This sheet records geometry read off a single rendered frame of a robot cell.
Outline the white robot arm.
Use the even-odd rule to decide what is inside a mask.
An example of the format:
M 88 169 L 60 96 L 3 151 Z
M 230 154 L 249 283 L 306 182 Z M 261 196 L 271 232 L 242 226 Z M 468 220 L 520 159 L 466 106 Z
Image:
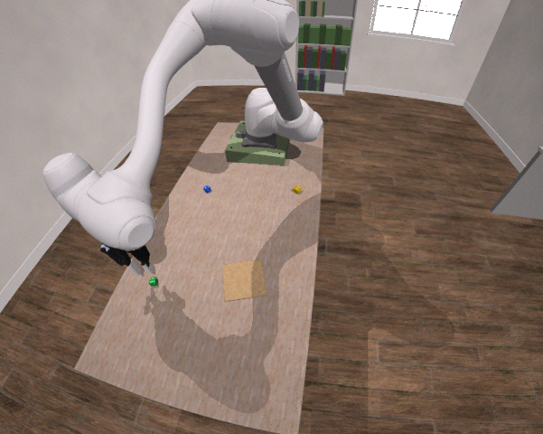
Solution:
M 42 171 L 51 195 L 103 244 L 120 250 L 145 246 L 156 229 L 150 182 L 162 146 L 167 88 L 206 45 L 229 46 L 255 66 L 266 86 L 248 95 L 246 129 L 236 134 L 244 138 L 243 147 L 275 149 L 276 134 L 299 142 L 316 140 L 322 118 L 299 98 L 285 54 L 298 31 L 297 12 L 286 0 L 190 0 L 146 69 L 128 159 L 101 177 L 75 153 L 56 156 Z

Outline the tan mat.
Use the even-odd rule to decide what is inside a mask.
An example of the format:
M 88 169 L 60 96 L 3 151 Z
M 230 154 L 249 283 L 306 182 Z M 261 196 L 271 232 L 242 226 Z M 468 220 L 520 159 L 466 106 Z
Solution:
M 222 265 L 225 301 L 266 296 L 261 259 Z

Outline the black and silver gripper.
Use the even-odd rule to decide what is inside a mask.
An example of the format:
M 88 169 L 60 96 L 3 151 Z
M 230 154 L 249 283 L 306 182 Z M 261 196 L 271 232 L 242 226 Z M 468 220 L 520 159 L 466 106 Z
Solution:
M 131 257 L 128 256 L 125 250 L 112 248 L 102 243 L 100 251 L 106 253 L 118 265 L 120 266 L 126 265 L 129 268 L 131 268 L 138 277 L 140 276 L 141 269 L 134 263 Z M 151 264 L 149 266 L 150 253 L 146 246 L 138 250 L 128 251 L 128 253 L 131 253 L 136 259 L 138 259 L 141 262 L 141 265 L 144 266 L 144 268 L 149 272 L 149 274 L 153 274 L 153 266 Z

